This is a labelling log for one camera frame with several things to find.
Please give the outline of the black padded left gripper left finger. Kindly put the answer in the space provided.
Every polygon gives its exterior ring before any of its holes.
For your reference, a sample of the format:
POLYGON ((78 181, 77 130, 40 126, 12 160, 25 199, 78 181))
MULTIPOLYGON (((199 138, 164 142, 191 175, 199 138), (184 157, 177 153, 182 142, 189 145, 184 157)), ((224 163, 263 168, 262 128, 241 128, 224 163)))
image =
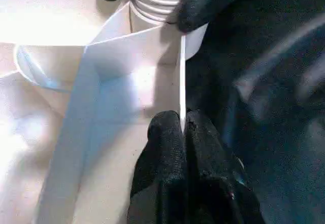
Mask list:
POLYGON ((179 115, 157 113, 134 169, 128 223, 187 223, 188 182, 179 115))

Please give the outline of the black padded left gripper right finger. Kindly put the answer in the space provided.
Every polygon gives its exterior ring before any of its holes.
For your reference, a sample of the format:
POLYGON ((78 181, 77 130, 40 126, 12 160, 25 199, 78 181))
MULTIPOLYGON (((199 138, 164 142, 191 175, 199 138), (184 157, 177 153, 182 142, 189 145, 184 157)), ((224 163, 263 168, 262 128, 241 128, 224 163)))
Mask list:
POLYGON ((263 223, 240 160, 201 111, 186 118, 190 223, 263 223))

